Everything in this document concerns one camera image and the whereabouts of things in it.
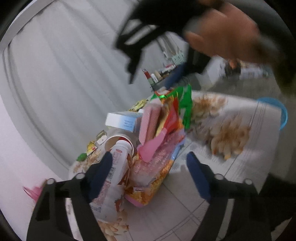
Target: pink object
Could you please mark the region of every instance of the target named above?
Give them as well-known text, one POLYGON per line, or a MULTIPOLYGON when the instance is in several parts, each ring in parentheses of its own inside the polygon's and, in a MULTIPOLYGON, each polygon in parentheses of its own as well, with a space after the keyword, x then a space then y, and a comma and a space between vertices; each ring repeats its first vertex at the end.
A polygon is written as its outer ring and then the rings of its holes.
POLYGON ((178 127, 178 116, 174 106, 170 108, 168 118, 163 126, 162 131, 154 139, 145 142, 143 146, 139 148, 139 154, 144 162, 150 162, 154 153, 162 144, 167 134, 171 133, 178 127))
POLYGON ((144 204, 141 204, 137 200, 131 198, 129 195, 124 195, 125 199, 128 200, 131 204, 135 205, 136 207, 144 207, 144 204))
POLYGON ((26 187, 23 187, 24 191, 26 192, 26 194, 28 194, 30 196, 30 198, 32 198, 35 203, 37 203, 38 198, 42 192, 42 188, 40 187, 34 187, 32 190, 26 187))
POLYGON ((161 106, 158 104, 149 104, 145 107, 139 133, 139 141, 142 145, 153 139, 160 110, 161 106))
POLYGON ((148 130, 147 130, 146 141, 152 140, 155 136, 155 131, 156 131, 156 126, 157 126, 157 121, 158 121, 158 117, 160 114, 160 110, 161 110, 160 105, 152 104, 152 112, 150 115, 150 121, 149 121, 148 130))

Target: white bottle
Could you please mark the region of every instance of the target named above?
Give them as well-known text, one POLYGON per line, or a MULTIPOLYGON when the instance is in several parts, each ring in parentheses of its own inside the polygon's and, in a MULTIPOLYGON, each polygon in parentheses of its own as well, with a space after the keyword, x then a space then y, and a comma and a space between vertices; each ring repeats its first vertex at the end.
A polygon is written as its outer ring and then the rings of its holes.
POLYGON ((154 74, 151 74, 151 78, 153 79, 155 84, 158 83, 158 79, 156 78, 156 76, 154 74))
POLYGON ((132 146, 126 140, 119 140, 111 148, 112 167, 102 187, 100 195, 90 203, 96 219, 115 222, 122 211, 124 190, 131 168, 132 146))

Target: blue gripper pad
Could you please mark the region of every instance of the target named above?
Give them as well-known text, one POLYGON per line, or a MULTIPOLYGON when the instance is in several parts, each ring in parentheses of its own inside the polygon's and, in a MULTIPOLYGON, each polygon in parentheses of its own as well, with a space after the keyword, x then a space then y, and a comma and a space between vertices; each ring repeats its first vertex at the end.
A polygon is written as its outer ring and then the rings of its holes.
POLYGON ((193 152, 187 154, 186 163, 200 196, 209 203, 211 200, 210 182, 214 173, 209 166, 201 164, 193 152))
POLYGON ((85 178, 88 183, 88 190, 85 196, 89 203, 100 194, 103 184, 111 170, 112 161, 112 154, 106 152, 99 163, 91 165, 87 170, 85 178))

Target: blue plastic bowl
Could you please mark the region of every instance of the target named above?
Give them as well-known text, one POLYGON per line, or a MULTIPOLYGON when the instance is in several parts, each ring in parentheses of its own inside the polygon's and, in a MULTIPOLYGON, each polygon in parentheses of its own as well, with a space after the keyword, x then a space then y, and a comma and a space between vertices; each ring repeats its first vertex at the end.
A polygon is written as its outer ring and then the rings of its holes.
POLYGON ((262 97, 257 99, 260 102, 264 102, 276 107, 281 108, 281 127, 280 130, 283 129, 285 127, 285 125, 287 124, 288 121, 288 111, 286 109, 286 107, 284 106, 283 103, 281 103, 279 100, 275 99, 275 98, 271 98, 271 97, 262 97))

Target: green snack bag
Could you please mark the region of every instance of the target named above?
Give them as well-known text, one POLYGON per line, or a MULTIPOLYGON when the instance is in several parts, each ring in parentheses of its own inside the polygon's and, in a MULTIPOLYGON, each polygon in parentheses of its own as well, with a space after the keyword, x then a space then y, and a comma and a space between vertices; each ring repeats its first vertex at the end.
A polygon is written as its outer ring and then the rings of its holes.
POLYGON ((183 125, 185 130, 190 128, 191 110, 193 105, 191 93, 191 85, 187 85, 184 88, 181 100, 179 100, 179 115, 183 117, 183 125))
POLYGON ((191 98, 191 85, 187 85, 186 87, 179 86, 175 88, 173 91, 166 95, 156 95, 154 94, 151 99, 155 98, 168 98, 173 96, 174 98, 178 98, 179 100, 179 115, 183 118, 183 125, 185 130, 190 127, 190 118, 191 118, 191 109, 192 109, 192 98, 191 98))

